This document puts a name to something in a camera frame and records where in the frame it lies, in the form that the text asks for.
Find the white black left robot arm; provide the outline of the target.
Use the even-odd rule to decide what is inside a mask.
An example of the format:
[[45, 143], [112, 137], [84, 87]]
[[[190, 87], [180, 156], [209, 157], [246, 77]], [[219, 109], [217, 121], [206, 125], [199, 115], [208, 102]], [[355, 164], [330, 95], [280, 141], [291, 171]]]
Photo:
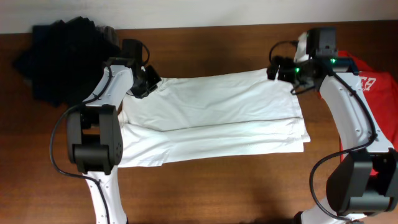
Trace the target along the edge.
[[118, 109], [125, 96], [149, 96], [160, 77], [149, 65], [149, 49], [124, 39], [120, 54], [103, 66], [103, 77], [79, 105], [66, 113], [68, 157], [90, 189], [97, 223], [127, 223], [118, 183], [123, 138]]

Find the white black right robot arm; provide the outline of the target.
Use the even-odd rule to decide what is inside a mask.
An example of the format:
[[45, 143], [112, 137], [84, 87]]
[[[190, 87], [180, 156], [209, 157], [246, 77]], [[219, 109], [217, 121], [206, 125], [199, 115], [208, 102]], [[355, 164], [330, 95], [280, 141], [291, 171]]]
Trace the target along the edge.
[[269, 54], [267, 75], [293, 84], [291, 94], [316, 91], [335, 121], [341, 159], [326, 182], [326, 195], [294, 223], [362, 223], [397, 206], [397, 151], [381, 131], [363, 93], [354, 60], [340, 57], [333, 27], [304, 32], [290, 45], [292, 58]]

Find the white printed t-shirt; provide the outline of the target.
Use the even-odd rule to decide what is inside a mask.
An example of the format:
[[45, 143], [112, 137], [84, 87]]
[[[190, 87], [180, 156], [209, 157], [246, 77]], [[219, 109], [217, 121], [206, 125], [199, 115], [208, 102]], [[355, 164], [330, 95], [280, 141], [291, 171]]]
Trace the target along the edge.
[[120, 166], [302, 152], [310, 136], [291, 89], [266, 69], [163, 78], [148, 97], [123, 99]]

